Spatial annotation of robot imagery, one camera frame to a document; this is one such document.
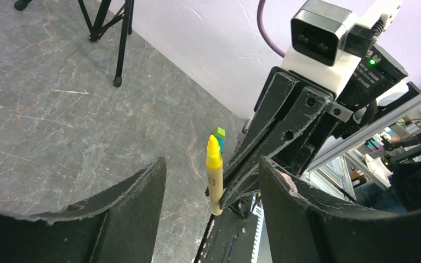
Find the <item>gray marble floor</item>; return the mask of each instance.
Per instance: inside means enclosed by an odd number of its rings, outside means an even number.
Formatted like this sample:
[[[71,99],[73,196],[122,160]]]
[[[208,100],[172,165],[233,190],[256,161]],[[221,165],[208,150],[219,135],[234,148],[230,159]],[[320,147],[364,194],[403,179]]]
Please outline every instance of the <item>gray marble floor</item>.
[[[225,128],[228,159],[242,121],[135,33],[114,88],[120,24],[88,42],[76,1],[13,3],[0,0],[0,209],[57,211],[164,156],[153,261],[191,262],[210,215],[207,138]]]

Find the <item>tripod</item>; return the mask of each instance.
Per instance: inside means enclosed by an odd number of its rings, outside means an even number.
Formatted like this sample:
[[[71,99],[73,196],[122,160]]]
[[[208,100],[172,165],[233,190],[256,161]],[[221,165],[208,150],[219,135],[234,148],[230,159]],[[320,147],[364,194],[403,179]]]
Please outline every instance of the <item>tripod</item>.
[[[23,11],[28,6],[32,0],[18,0],[15,2],[14,7],[18,11]],[[88,25],[89,29],[89,40],[91,42],[98,42],[104,33],[111,26],[118,23],[122,20],[122,33],[120,35],[120,46],[118,49],[118,58],[117,58],[117,70],[115,73],[115,78],[113,79],[113,85],[115,87],[120,87],[122,85],[122,70],[123,70],[123,59],[125,57],[125,45],[127,44],[127,34],[131,35],[133,33],[132,21],[133,21],[133,5],[134,0],[125,0],[125,4],[117,12],[117,14],[112,18],[111,21],[104,25],[104,20],[106,19],[107,12],[109,11],[109,6],[112,0],[101,0],[101,5],[99,6],[98,14],[94,20],[94,25],[91,24],[91,19],[89,18],[88,12],[84,5],[83,0],[78,0],[78,4],[83,13],[83,17]]]

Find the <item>yellow highlighter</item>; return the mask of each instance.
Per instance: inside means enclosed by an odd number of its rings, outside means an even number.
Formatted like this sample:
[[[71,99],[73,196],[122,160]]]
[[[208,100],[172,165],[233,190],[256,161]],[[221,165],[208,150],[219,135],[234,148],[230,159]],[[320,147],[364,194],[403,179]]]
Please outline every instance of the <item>yellow highlighter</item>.
[[[220,215],[220,199],[224,193],[223,161],[220,154],[220,146],[214,135],[207,142],[207,179],[209,180],[209,199],[212,214]]]

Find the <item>screw hole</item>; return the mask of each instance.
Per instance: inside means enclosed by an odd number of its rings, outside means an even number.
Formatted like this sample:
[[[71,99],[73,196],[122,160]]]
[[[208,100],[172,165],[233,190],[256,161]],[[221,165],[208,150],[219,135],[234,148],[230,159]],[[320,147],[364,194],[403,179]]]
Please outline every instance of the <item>screw hole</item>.
[[[317,103],[317,100],[314,97],[308,98],[307,105],[313,107]]]
[[[291,141],[291,140],[293,140],[293,138],[294,138],[294,133],[290,130],[285,132],[285,134],[283,135],[283,139],[285,141]]]

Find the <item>highlighter cap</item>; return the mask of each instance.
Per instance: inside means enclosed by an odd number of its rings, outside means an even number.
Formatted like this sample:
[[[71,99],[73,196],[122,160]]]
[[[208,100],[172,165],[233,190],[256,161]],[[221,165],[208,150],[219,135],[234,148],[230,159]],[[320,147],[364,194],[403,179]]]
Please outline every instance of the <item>highlighter cap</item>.
[[[217,169],[223,165],[222,156],[220,155],[220,145],[214,135],[209,137],[207,141],[207,167]]]

